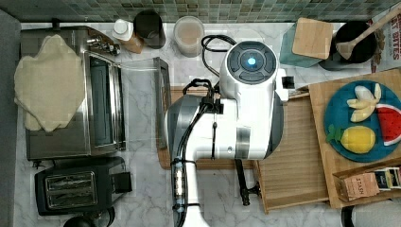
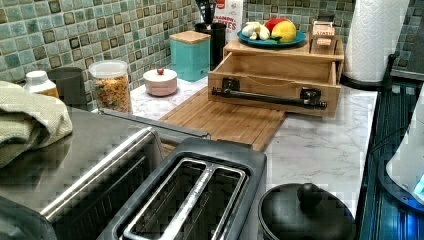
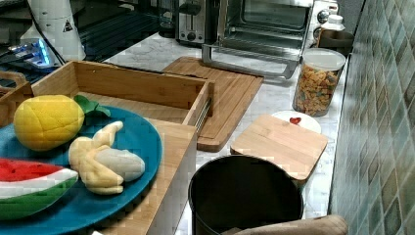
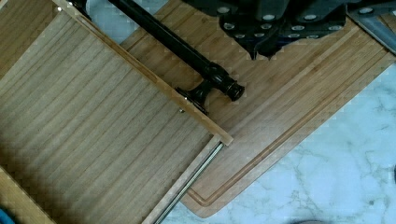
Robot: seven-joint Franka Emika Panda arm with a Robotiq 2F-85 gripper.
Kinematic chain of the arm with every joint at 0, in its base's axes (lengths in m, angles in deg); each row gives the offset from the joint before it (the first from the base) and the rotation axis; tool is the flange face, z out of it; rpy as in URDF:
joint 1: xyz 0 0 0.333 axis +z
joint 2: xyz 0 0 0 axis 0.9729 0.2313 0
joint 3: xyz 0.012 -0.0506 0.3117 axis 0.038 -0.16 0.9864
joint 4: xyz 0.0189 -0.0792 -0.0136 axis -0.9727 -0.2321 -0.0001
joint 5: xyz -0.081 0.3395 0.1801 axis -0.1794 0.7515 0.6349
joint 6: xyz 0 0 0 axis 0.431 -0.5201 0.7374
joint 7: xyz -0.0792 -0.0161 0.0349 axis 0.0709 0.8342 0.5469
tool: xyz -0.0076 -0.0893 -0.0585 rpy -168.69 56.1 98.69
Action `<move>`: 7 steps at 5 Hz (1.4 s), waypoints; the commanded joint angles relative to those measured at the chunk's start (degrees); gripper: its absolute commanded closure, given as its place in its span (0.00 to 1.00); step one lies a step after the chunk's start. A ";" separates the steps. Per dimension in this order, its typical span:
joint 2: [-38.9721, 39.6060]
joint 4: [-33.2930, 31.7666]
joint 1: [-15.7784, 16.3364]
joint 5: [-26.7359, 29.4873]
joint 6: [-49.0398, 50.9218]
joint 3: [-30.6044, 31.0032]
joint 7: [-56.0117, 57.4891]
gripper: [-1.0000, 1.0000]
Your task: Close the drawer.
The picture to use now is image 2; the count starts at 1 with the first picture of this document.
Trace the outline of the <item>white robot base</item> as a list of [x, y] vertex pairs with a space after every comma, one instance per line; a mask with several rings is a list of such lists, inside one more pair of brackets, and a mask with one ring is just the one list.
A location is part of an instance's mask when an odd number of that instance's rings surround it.
[[379, 182], [396, 204], [423, 214], [423, 93], [395, 84], [383, 110]]

